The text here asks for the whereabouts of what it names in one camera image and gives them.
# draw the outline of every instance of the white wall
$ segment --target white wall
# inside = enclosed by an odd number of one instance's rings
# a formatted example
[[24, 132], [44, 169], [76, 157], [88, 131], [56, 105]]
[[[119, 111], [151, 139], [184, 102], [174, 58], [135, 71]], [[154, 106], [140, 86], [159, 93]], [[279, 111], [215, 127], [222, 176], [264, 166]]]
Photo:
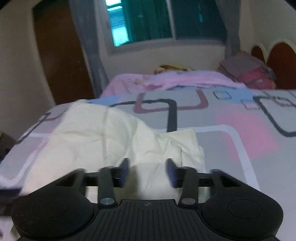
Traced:
[[0, 11], [0, 129], [13, 138], [54, 104], [34, 46], [32, 3], [12, 0]]
[[281, 41], [296, 48], [296, 11], [286, 1], [250, 0], [250, 9], [255, 43], [263, 48], [266, 56]]
[[[101, 22], [99, 16], [97, 16], [97, 22]], [[101, 60], [110, 80], [122, 73], [151, 74], [160, 64], [215, 70], [219, 62], [224, 59], [224, 46], [204, 44], [161, 47], [108, 55], [102, 26], [98, 24], [97, 27]], [[242, 0], [240, 36], [242, 49], [250, 51], [254, 43], [254, 31], [249, 0]]]

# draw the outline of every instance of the brown wooden door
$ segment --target brown wooden door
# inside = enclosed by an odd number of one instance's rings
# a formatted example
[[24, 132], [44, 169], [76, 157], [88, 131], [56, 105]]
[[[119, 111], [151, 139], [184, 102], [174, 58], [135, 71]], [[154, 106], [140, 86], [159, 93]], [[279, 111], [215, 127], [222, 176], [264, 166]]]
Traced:
[[33, 9], [39, 54], [56, 104], [93, 99], [80, 42], [65, 0], [43, 0]]

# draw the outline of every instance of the ribbed black surface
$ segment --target ribbed black surface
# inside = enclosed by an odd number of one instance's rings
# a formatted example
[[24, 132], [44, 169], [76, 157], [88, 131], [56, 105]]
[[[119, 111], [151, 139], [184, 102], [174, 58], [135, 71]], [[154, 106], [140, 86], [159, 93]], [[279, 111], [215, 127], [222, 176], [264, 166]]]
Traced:
[[212, 232], [194, 210], [173, 200], [123, 200], [119, 207], [101, 210], [81, 233], [63, 241], [230, 241]]

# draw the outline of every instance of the white cloth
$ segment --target white cloth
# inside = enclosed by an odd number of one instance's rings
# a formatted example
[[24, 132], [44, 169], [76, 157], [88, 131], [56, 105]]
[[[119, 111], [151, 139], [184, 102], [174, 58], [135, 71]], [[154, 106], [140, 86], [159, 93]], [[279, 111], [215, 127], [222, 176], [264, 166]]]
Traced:
[[[205, 171], [203, 150], [194, 130], [157, 134], [143, 121], [116, 108], [75, 102], [37, 156], [23, 193], [31, 193], [67, 173], [84, 168], [96, 172], [131, 160], [126, 187], [116, 188], [121, 199], [178, 199], [170, 187], [165, 161]], [[87, 197], [96, 202], [97, 189]]]

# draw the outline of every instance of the pink folded cloth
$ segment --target pink folded cloth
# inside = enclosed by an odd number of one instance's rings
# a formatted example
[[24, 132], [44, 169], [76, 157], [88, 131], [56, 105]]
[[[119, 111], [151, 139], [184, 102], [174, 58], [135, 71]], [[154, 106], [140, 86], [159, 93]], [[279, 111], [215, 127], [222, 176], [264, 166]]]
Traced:
[[116, 76], [101, 97], [166, 90], [175, 86], [246, 88], [216, 71], [168, 71], [156, 75], [120, 74]]

